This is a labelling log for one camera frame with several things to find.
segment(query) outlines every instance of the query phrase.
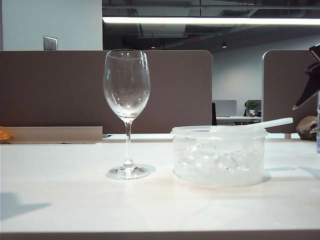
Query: fluorescent light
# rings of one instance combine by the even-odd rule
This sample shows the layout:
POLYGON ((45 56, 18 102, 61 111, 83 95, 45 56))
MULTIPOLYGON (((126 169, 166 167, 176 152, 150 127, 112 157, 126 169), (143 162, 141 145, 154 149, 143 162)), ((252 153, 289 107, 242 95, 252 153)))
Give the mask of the fluorescent light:
POLYGON ((104 16, 108 24, 247 24, 247 25, 320 25, 320 18, 238 18, 238 17, 130 17, 104 16))

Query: orange object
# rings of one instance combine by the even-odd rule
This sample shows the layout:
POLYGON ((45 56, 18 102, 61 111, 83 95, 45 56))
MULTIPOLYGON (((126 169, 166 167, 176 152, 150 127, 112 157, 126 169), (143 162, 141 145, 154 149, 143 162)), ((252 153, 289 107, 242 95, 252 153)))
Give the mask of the orange object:
POLYGON ((3 128, 0 126, 0 140, 7 140, 12 139, 12 136, 10 136, 9 133, 3 130, 3 128))

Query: empty wine glass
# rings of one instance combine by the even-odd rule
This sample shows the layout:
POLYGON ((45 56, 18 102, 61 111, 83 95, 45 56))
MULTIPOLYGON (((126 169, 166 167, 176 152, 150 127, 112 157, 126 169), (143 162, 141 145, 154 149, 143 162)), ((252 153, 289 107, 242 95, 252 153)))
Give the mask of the empty wine glass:
POLYGON ((125 160, 107 172, 113 179, 138 179, 150 170, 135 165, 130 155, 131 125, 143 111, 150 94, 147 55, 138 50, 117 49, 106 54, 103 79, 104 96, 112 111, 125 125, 125 160))

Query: white wall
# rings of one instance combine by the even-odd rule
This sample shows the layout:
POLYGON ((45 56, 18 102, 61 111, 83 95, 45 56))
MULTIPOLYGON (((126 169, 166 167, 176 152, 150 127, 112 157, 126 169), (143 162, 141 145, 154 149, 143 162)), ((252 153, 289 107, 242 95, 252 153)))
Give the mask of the white wall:
POLYGON ((102 50, 102 0, 2 0, 3 50, 102 50))
POLYGON ((320 35, 213 53, 212 100, 236 100, 237 116, 244 103, 262 99, 262 57, 269 50, 303 50, 320 43, 320 35))

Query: clear plastic container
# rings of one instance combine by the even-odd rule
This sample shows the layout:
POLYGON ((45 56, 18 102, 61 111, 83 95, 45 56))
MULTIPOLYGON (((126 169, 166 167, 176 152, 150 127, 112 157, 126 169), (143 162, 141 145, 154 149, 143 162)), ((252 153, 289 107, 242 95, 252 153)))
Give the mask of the clear plastic container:
POLYGON ((261 183, 264 128, 182 126, 172 129, 174 173, 189 182, 214 186, 261 183))

